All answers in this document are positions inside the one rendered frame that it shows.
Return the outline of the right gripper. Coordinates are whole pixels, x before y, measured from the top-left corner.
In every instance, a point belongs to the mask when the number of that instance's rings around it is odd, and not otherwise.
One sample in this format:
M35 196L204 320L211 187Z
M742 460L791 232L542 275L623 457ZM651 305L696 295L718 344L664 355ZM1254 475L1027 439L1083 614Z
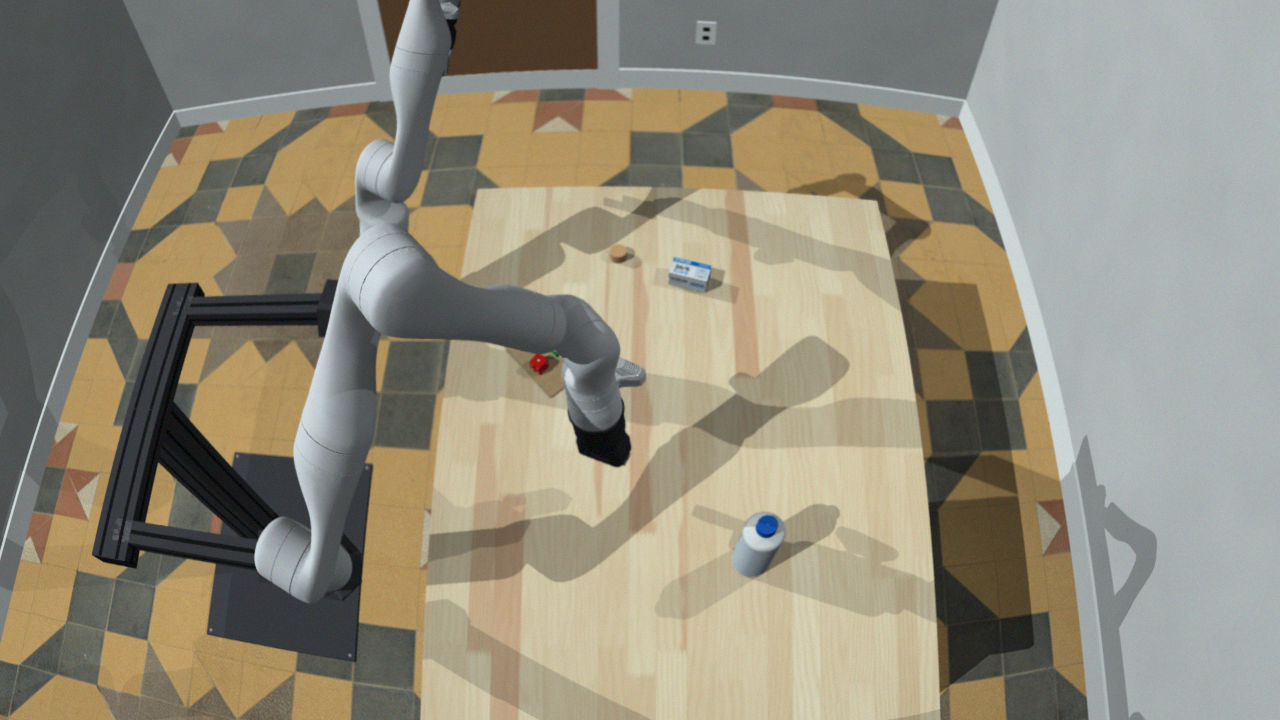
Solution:
M582 411L573 407L566 396L567 413L573 425L579 454L605 462L613 468L625 466L628 461L631 442L626 433L625 402L620 395L621 387L643 386L646 372L643 366L620 357L616 370L617 393L611 404L596 411Z

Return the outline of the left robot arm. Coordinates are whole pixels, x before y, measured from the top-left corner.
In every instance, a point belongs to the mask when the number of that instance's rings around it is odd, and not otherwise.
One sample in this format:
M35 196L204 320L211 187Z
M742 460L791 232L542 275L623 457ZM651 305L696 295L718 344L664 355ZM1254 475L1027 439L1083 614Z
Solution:
M440 1L410 0L390 63L396 143L384 138L372 141L356 167L360 236L381 223L394 223L408 232L410 210L404 200L413 193L422 173L433 108L449 51L451 29Z

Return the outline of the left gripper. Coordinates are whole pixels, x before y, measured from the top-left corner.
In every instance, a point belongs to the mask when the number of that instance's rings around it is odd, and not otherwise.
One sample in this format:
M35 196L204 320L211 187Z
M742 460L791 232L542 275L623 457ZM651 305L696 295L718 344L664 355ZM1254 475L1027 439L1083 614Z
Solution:
M448 27L451 29L451 42L452 42L451 51L449 51L448 59L445 61L445 68L444 68L444 73L443 73L443 76L447 76L448 68L449 68L449 58L451 58L451 54L452 54L453 47L454 47L456 29L453 27L454 27L454 24L457 22L457 18L460 17L460 8L458 8L460 6L460 0L440 0L440 4L442 4L442 10L443 10L443 13L445 15L445 20L448 23Z

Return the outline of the grey bottle with blue cap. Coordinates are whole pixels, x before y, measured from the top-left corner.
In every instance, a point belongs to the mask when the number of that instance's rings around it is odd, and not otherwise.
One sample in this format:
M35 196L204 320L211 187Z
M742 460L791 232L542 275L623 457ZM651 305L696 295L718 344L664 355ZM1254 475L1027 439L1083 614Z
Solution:
M733 569L742 577L762 575L771 566L785 536L785 523L773 512L756 512L748 518L732 553Z

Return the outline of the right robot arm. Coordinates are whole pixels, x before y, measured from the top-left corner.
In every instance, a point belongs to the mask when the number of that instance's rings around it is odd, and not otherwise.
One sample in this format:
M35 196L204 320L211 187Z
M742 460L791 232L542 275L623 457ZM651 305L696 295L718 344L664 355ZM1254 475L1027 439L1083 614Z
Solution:
M556 350L566 363L562 380L573 407L596 411L617 393L620 341L582 299L515 284L477 288L442 270L401 225L365 231L342 266L294 439L311 529L276 518L255 550L259 574L306 603L340 589L352 574L340 538L375 433L381 334L477 341L527 354Z

